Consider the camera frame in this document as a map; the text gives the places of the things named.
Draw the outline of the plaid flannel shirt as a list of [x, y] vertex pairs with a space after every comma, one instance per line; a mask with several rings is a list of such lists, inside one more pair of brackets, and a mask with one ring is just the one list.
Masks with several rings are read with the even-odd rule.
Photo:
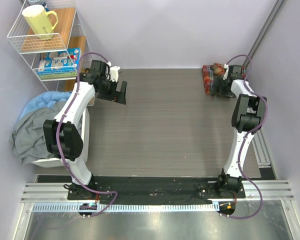
[[[225, 73], [224, 64], [214, 63], [213, 65], [202, 66], [202, 78], [204, 91], [207, 95], [211, 95], [211, 87], [214, 77], [223, 77]], [[234, 80], [244, 80], [246, 77], [245, 67], [241, 65], [229, 65], [229, 72], [226, 81], [231, 88]]]

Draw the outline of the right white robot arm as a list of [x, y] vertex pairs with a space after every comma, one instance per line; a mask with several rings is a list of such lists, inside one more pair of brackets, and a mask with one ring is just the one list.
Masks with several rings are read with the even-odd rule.
[[256, 132], [265, 121], [267, 99], [253, 91], [240, 65], [215, 63], [212, 71], [214, 79], [210, 94], [237, 98], [231, 118], [234, 135], [230, 154], [214, 184], [216, 193], [226, 198], [234, 196], [242, 189], [247, 151]]

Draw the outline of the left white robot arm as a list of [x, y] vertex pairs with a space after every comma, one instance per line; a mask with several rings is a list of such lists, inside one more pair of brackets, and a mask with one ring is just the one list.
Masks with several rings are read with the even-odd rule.
[[89, 68], [77, 75], [73, 91], [61, 111], [43, 123], [48, 152], [59, 158], [71, 175], [72, 183], [67, 187], [70, 200], [90, 200], [101, 194], [84, 161], [84, 141], [78, 125], [93, 97], [126, 104], [128, 83], [123, 81], [121, 88], [117, 88], [120, 71], [119, 66], [112, 66], [110, 62], [93, 60]]

